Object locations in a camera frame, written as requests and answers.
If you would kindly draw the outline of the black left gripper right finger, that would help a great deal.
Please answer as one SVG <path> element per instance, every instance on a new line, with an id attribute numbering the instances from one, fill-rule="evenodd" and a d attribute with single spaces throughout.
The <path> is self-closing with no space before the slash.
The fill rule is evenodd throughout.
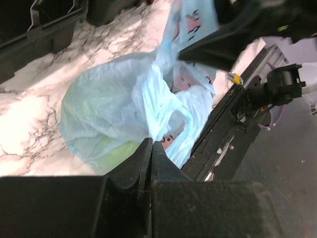
<path id="1" fill-rule="evenodd" d="M 152 236 L 155 238 L 280 238 L 269 191 L 258 182 L 193 181 L 152 148 Z"/>

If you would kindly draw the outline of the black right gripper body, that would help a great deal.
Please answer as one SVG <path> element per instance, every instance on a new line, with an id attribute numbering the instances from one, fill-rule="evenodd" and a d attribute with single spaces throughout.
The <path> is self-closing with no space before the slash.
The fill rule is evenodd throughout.
<path id="1" fill-rule="evenodd" d="M 315 0 L 216 0 L 220 37 L 251 42 L 259 37 L 290 38 L 294 44 L 317 36 Z"/>

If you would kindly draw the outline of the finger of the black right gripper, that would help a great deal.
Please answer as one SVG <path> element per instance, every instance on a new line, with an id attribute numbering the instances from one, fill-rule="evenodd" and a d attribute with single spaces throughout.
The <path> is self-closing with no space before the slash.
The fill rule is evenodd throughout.
<path id="1" fill-rule="evenodd" d="M 197 62 L 223 71 L 230 71 L 247 46 L 256 39 L 258 22 L 221 24 L 220 28 L 182 49 L 178 59 Z"/>

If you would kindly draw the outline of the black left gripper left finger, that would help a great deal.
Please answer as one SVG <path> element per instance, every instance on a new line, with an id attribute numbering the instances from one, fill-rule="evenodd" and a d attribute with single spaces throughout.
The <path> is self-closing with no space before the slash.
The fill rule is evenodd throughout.
<path id="1" fill-rule="evenodd" d="M 148 232 L 153 142 L 104 176 L 2 177 L 3 238 L 141 238 Z"/>

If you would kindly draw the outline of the green apple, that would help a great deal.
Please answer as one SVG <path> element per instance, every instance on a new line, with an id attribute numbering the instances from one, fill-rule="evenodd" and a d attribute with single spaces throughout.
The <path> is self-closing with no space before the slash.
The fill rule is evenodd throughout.
<path id="1" fill-rule="evenodd" d="M 99 157 L 96 160 L 94 171 L 99 175 L 105 175 L 128 157 L 130 157 L 139 147 L 140 142 L 128 141 L 114 149 L 109 153 Z"/>

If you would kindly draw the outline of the light blue printed plastic bag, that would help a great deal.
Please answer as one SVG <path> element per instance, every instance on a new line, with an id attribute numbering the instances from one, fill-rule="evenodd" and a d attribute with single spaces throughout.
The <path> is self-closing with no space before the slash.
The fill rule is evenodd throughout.
<path id="1" fill-rule="evenodd" d="M 161 44 L 81 73 L 61 103 L 60 134 L 92 169 L 112 149 L 145 138 L 182 167 L 212 110 L 216 70 L 178 59 L 218 28 L 210 0 L 174 0 Z"/>

